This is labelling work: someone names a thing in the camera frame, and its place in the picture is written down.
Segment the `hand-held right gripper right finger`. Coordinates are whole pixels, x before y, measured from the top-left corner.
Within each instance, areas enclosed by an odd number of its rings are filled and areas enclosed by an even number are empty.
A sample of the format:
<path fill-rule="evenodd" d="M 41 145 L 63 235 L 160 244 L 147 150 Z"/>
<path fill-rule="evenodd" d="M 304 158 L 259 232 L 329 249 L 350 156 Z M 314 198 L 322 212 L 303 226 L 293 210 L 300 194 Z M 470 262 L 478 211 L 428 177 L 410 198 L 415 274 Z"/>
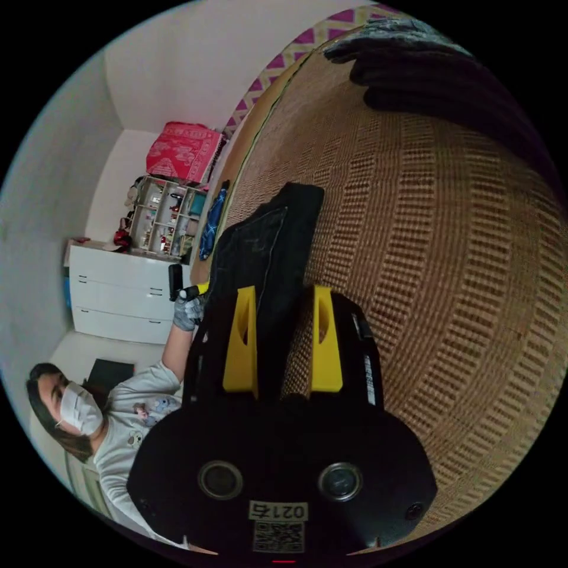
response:
<path fill-rule="evenodd" d="M 310 393 L 339 393 L 343 387 L 331 288 L 315 285 Z"/>

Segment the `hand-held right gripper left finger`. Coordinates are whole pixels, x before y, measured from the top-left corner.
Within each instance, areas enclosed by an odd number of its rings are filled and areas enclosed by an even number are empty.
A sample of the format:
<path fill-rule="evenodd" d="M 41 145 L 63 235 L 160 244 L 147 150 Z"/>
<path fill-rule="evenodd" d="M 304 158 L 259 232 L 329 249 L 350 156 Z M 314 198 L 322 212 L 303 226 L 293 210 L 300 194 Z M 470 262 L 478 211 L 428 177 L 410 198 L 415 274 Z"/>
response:
<path fill-rule="evenodd" d="M 256 289 L 237 292 L 222 386 L 227 393 L 258 395 Z"/>

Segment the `person's left hand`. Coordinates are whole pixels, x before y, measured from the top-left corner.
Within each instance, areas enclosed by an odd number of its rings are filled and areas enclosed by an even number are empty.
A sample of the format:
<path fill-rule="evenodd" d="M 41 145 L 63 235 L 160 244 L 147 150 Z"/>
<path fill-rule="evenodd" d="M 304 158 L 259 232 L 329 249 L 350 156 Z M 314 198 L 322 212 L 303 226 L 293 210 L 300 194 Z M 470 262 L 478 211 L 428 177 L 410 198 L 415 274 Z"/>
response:
<path fill-rule="evenodd" d="M 194 332 L 204 316 L 202 296 L 192 296 L 181 290 L 174 302 L 173 325 L 186 332 Z"/>

